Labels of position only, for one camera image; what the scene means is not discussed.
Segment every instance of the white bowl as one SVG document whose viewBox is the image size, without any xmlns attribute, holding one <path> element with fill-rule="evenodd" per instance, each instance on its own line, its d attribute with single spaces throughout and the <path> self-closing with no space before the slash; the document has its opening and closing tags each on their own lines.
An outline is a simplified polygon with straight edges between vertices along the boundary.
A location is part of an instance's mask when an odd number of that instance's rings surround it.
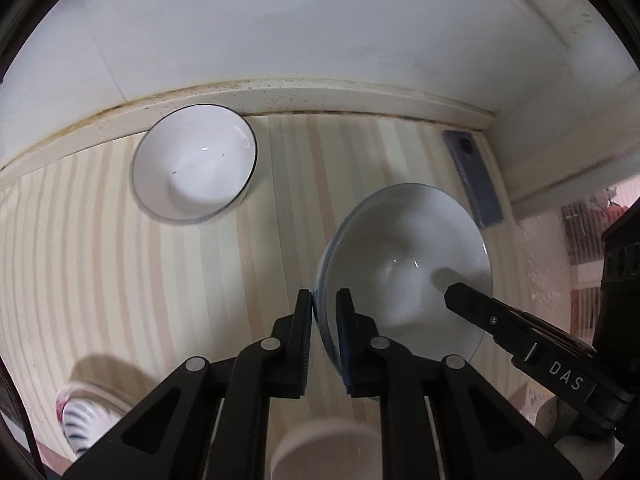
<svg viewBox="0 0 640 480">
<path fill-rule="evenodd" d="M 146 133 L 132 163 L 133 189 L 162 219 L 204 220 L 241 198 L 257 154 L 251 127 L 234 111 L 189 106 Z"/>
<path fill-rule="evenodd" d="M 273 453 L 271 480 L 382 480 L 380 434 L 341 418 L 302 424 Z"/>
<path fill-rule="evenodd" d="M 316 316 L 329 358 L 340 369 L 335 293 L 349 288 L 356 312 L 414 355 L 471 359 L 484 332 L 447 310 L 444 293 L 457 282 L 492 292 L 489 257 L 466 210 L 424 184 L 374 193 L 344 220 L 319 267 Z"/>
</svg>

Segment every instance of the striped tablecloth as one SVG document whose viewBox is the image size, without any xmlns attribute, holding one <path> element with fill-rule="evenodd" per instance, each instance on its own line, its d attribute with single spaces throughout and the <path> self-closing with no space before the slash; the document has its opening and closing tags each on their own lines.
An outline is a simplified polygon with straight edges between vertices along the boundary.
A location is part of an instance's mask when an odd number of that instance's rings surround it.
<svg viewBox="0 0 640 480">
<path fill-rule="evenodd" d="M 370 193 L 398 182 L 439 187 L 468 209 L 442 126 L 372 116 L 248 118 L 258 163 L 244 200 L 189 226 L 137 207 L 129 165 L 143 134 L 37 170 L 0 192 L 0 354 L 37 439 L 72 460 L 54 413 L 69 380 L 141 399 L 186 358 L 220 360 L 290 313 L 312 288 L 327 241 Z M 527 308 L 514 221 L 495 161 L 479 146 L 506 220 L 484 229 L 494 296 Z M 351 400 L 316 329 L 307 394 L 274 400 L 268 451 L 287 428 L 338 415 L 379 425 L 372 400 Z M 473 364 L 505 396 L 525 383 L 485 337 Z"/>
</svg>

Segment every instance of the striped surface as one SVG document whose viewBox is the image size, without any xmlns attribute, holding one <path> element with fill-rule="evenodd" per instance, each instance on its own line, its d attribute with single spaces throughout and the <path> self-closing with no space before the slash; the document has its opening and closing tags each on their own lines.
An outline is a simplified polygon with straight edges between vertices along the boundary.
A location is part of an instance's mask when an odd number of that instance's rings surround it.
<svg viewBox="0 0 640 480">
<path fill-rule="evenodd" d="M 129 164 L 142 134 L 65 157 L 0 193 L 0 352 L 36 437 L 73 458 L 54 413 L 69 379 L 140 400 L 189 356 L 236 355 L 312 288 L 327 241 L 370 193 L 437 186 L 466 208 L 441 127 L 369 116 L 249 118 L 258 165 L 239 206 L 191 226 L 151 220 L 132 199 Z M 477 136 L 507 219 L 482 234 L 494 295 L 527 308 L 514 222 L 495 161 Z M 484 338 L 473 364 L 505 396 L 524 384 Z M 341 415 L 379 426 L 372 400 L 351 400 L 312 335 L 307 396 L 272 403 L 269 449 L 287 428 Z"/>
</svg>

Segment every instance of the wall trim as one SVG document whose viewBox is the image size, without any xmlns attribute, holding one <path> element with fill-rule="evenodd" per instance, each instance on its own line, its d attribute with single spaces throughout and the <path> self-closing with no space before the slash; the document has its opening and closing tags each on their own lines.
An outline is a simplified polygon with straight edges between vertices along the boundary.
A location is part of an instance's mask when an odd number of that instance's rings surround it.
<svg viewBox="0 0 640 480">
<path fill-rule="evenodd" d="M 423 92 L 323 79 L 243 80 L 195 86 L 127 102 L 46 137 L 0 170 L 0 190 L 64 156 L 148 130 L 165 115 L 198 103 L 220 104 L 244 116 L 287 112 L 389 115 L 484 130 L 491 112 Z"/>
</svg>

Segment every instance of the screw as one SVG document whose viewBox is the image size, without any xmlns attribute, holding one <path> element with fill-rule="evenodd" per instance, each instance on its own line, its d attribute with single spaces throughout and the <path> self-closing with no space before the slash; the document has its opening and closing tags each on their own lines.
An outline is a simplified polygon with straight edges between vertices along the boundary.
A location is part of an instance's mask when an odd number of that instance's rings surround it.
<svg viewBox="0 0 640 480">
<path fill-rule="evenodd" d="M 386 337 L 382 337 L 381 335 L 377 335 L 371 338 L 369 344 L 376 350 L 384 350 L 385 348 L 389 348 L 389 339 L 387 339 Z"/>
<path fill-rule="evenodd" d="M 204 368 L 205 361 L 202 357 L 192 357 L 187 360 L 184 367 L 190 372 L 199 372 Z"/>
<path fill-rule="evenodd" d="M 449 368 L 453 368 L 454 370 L 460 370 L 460 368 L 465 367 L 465 360 L 459 355 L 448 355 L 444 362 Z"/>
<path fill-rule="evenodd" d="M 280 340 L 276 337 L 266 337 L 260 342 L 263 350 L 277 350 L 280 348 Z"/>
</svg>

